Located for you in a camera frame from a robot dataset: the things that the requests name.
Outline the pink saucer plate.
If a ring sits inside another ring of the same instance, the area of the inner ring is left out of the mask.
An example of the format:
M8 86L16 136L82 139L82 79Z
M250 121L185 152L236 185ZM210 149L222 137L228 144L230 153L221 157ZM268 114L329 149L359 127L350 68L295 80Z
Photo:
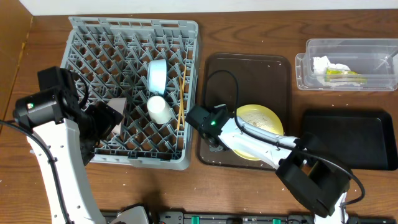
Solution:
M124 110L126 109L126 98L112 98L108 102L108 106L122 114L122 120L113 128L113 134L121 134L122 124L124 122Z

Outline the wooden chopstick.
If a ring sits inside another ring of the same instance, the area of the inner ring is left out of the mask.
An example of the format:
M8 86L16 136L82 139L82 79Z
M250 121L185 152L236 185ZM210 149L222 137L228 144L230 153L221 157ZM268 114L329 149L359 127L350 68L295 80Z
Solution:
M179 78L179 87L180 87L180 124L185 127L185 110L183 104L183 85L182 85L182 78Z
M180 130L180 126L185 127L185 113L184 113L184 104L183 104L183 93L185 89L185 77L186 77L187 66L184 66L183 75L179 80L180 87L180 104L179 104L179 112L178 112L178 126L177 131Z

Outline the yellow plate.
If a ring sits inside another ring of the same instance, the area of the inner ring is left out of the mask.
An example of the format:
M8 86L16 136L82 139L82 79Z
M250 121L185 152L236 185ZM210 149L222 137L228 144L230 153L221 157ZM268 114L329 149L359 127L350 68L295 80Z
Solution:
M237 115L257 128L278 135L284 134L284 128L279 117L265 106L244 105L237 109Z

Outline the cream white cup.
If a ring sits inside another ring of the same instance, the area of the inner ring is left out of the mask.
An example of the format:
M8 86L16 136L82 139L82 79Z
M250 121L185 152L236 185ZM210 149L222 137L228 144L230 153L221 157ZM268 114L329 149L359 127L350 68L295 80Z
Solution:
M147 110L151 120L157 124L165 124L172 119L170 106L161 96L150 97Z

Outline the light blue bowl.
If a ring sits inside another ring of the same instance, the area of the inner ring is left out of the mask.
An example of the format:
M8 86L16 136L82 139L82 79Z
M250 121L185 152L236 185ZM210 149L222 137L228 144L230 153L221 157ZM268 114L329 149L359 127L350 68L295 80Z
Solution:
M167 83L166 59L153 60L148 67L148 90L156 95L163 95Z

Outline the white napkin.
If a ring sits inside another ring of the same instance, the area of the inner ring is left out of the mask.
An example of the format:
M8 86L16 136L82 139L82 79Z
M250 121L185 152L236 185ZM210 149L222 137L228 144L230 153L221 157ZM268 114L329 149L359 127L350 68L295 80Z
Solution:
M327 56L314 57L313 58L313 73L315 74L317 80L323 86L337 87L337 86L344 86L344 85L353 85L353 86L361 86L362 85L362 84L350 83L350 82L326 82L325 75L326 75L326 70L328 68L351 71L351 69L347 65L340 64L340 63L331 63Z

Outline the orange snack wrapper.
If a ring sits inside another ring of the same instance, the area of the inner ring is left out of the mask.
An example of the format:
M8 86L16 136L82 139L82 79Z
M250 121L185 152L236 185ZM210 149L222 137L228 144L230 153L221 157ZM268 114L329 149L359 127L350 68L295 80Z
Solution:
M326 82L350 82L357 84L367 83L367 79L363 78L360 74L350 70L337 70L330 69L326 70L325 75Z

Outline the white rice food scraps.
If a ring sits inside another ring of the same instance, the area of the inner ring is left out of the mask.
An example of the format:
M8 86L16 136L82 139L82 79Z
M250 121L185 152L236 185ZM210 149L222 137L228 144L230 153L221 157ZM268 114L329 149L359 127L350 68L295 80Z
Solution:
M263 130L274 132L274 124L272 120L260 111L252 110L240 115L240 117L247 123L261 128Z

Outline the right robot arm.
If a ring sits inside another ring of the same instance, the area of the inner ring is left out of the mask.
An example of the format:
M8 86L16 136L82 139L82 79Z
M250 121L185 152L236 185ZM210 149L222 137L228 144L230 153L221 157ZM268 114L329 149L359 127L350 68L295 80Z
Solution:
M194 106L185 118L211 147L265 162L294 198L315 214L315 223L346 223L346 194L354 178L335 159L315 152L315 136L286 136L270 109L244 105L229 112L225 105L212 109Z

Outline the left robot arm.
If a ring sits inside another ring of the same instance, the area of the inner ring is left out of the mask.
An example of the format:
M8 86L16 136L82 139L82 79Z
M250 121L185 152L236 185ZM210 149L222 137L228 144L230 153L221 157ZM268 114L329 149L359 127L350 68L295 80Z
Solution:
M106 223L85 166L123 116L102 101L84 109L88 97L78 97L77 73L50 67L37 76L40 91L17 100L13 117L39 163L52 222Z

